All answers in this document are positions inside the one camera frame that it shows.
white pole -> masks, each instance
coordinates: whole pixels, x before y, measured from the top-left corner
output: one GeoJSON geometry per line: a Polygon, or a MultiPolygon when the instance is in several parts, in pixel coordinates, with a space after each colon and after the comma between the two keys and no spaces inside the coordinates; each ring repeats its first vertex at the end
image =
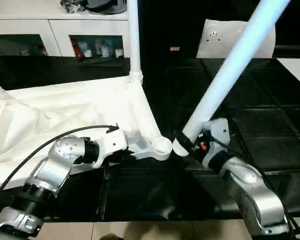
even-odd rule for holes
{"type": "MultiPolygon", "coordinates": [[[[260,1],[242,36],[183,129],[184,135],[192,142],[202,131],[202,123],[211,119],[289,2],[290,0],[260,1]]],[[[180,156],[188,154],[176,139],[173,142],[173,150],[180,156]]]]}
{"type": "Polygon", "coordinates": [[[130,38],[130,78],[132,82],[138,80],[142,83],[143,74],[140,61],[138,1],[128,0],[127,4],[130,38]]]}

white frame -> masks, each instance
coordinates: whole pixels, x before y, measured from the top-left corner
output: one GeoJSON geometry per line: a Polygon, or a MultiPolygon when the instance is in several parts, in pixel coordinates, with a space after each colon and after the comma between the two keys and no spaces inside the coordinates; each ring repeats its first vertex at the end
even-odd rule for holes
{"type": "Polygon", "coordinates": [[[49,20],[63,57],[75,57],[69,35],[122,36],[124,56],[130,57],[128,21],[49,20]]]}
{"type": "Polygon", "coordinates": [[[61,56],[48,20],[0,20],[0,35],[40,35],[49,56],[61,56]]]}

cabinet glass door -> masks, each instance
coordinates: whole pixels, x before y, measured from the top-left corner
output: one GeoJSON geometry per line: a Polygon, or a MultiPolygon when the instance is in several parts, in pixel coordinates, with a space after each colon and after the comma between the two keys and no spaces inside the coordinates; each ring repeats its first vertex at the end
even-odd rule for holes
{"type": "Polygon", "coordinates": [[[47,56],[40,35],[0,35],[0,56],[47,56]]]}
{"type": "Polygon", "coordinates": [[[76,57],[123,58],[122,36],[70,35],[76,57]]]}

object on cabinet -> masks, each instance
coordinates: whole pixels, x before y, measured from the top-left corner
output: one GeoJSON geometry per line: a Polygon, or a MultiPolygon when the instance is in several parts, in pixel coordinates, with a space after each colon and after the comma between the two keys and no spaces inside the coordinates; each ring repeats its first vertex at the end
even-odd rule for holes
{"type": "Polygon", "coordinates": [[[79,41],[78,42],[78,46],[79,46],[79,49],[82,53],[84,53],[85,51],[88,50],[88,43],[86,43],[85,41],[79,41]]]}
{"type": "Polygon", "coordinates": [[[61,0],[60,5],[67,13],[84,11],[83,0],[61,0]]]}
{"type": "Polygon", "coordinates": [[[104,41],[104,43],[109,46],[110,56],[113,56],[114,55],[113,41],[111,39],[107,39],[104,41]]]}
{"type": "Polygon", "coordinates": [[[85,52],[84,52],[84,56],[85,56],[86,58],[92,57],[92,52],[91,52],[91,50],[85,51],[85,52]]]}
{"type": "Polygon", "coordinates": [[[72,47],[73,47],[75,56],[78,57],[78,58],[81,58],[82,53],[80,52],[78,44],[76,43],[75,40],[71,40],[71,43],[72,43],[72,47]]]}
{"type": "Polygon", "coordinates": [[[94,13],[119,14],[127,10],[127,0],[87,0],[85,8],[94,13]]]}
{"type": "Polygon", "coordinates": [[[118,49],[116,49],[115,50],[115,57],[116,58],[123,58],[124,57],[124,54],[123,54],[123,49],[121,49],[121,48],[118,48],[118,49]]]}
{"type": "Polygon", "coordinates": [[[109,58],[110,57],[110,50],[109,50],[109,46],[106,44],[102,44],[101,45],[101,50],[102,50],[102,57],[103,58],[109,58]]]}
{"type": "Polygon", "coordinates": [[[102,40],[101,39],[96,39],[94,41],[95,52],[99,56],[102,55],[101,45],[102,45],[102,40]]]}

floor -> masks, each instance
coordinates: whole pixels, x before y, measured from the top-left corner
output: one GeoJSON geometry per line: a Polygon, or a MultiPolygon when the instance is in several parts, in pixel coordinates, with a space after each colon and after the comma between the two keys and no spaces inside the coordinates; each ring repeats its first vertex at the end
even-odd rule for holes
{"type": "Polygon", "coordinates": [[[99,240],[109,233],[125,240],[251,240],[242,220],[46,223],[36,240],[99,240]]]}

